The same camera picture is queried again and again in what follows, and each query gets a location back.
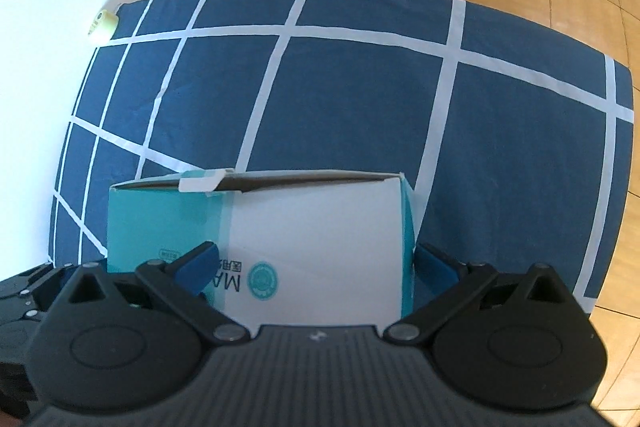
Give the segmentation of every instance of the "screw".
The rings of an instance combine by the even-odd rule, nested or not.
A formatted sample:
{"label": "screw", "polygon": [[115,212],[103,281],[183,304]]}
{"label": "screw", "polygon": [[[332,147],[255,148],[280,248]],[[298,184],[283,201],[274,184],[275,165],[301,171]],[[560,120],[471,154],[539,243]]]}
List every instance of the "screw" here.
{"label": "screw", "polygon": [[409,342],[418,338],[420,330],[413,324],[394,324],[386,333],[395,341]]}
{"label": "screw", "polygon": [[246,330],[237,324],[222,324],[214,330],[213,336],[219,341],[235,342],[242,339],[245,333]]}

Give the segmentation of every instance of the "blue tablecloth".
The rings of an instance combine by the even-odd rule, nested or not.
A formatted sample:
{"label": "blue tablecloth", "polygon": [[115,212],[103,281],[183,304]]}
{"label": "blue tablecloth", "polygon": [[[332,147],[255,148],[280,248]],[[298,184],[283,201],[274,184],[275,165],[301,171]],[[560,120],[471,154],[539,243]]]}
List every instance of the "blue tablecloth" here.
{"label": "blue tablecloth", "polygon": [[632,144],[629,71],[461,0],[143,0],[88,67],[50,255],[106,254],[111,184],[190,168],[404,172],[419,238],[551,263],[593,306]]}

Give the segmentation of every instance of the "white wall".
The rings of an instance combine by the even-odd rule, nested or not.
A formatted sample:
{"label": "white wall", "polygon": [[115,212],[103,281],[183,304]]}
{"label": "white wall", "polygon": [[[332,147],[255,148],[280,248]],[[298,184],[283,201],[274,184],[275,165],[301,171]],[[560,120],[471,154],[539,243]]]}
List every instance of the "white wall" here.
{"label": "white wall", "polygon": [[47,259],[68,115],[103,7],[134,0],[0,0],[0,280]]}

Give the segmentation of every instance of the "cardboard box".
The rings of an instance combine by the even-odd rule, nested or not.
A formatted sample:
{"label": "cardboard box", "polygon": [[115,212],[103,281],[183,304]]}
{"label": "cardboard box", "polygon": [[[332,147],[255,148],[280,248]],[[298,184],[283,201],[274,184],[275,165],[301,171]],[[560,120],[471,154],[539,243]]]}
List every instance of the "cardboard box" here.
{"label": "cardboard box", "polygon": [[402,174],[191,171],[111,187],[108,267],[220,249],[210,304],[261,324],[374,324],[413,308],[412,190]]}

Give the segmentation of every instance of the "tape roll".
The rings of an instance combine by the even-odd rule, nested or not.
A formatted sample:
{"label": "tape roll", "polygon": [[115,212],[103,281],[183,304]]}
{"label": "tape roll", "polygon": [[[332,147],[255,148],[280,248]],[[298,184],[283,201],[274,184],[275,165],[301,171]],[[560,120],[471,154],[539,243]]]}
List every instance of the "tape roll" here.
{"label": "tape roll", "polygon": [[96,46],[102,46],[109,42],[118,27],[118,16],[108,10],[101,10],[95,16],[94,22],[89,28],[89,40]]}

